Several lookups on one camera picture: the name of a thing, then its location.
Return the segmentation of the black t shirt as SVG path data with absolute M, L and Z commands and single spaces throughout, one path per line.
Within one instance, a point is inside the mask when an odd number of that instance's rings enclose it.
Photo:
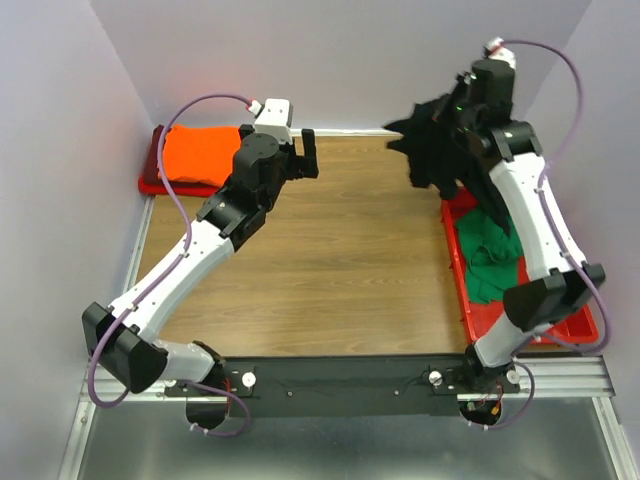
M 386 148 L 406 156 L 413 187 L 435 186 L 443 200 L 451 200 L 458 193 L 458 185 L 463 184 L 492 220 L 508 232 L 508 209 L 488 173 L 472 154 L 469 133 L 453 144 L 434 141 L 434 107 L 439 97 L 416 103 L 409 117 L 385 124 L 384 130 L 400 136 L 389 141 Z

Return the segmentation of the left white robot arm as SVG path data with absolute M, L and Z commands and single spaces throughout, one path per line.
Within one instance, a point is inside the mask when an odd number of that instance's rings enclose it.
M 319 174 L 313 130 L 301 133 L 303 154 L 254 127 L 242 132 L 231 175 L 178 243 L 120 297 L 107 306 L 92 303 L 82 313 L 92 366 L 102 366 L 128 393 L 159 380 L 187 380 L 201 395 L 220 387 L 220 359 L 213 350 L 162 341 L 160 332 L 191 291 L 265 224 L 286 182 Z

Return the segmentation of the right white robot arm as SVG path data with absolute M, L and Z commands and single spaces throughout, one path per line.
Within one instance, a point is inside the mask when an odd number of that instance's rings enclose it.
M 465 351 L 460 379 L 480 392 L 509 370 L 513 354 L 579 311 L 605 280 L 573 240 L 547 180 L 533 127 L 511 118 L 515 68 L 492 58 L 458 76 L 435 121 L 479 167 L 513 221 L 528 282 L 508 289 L 503 312 Z

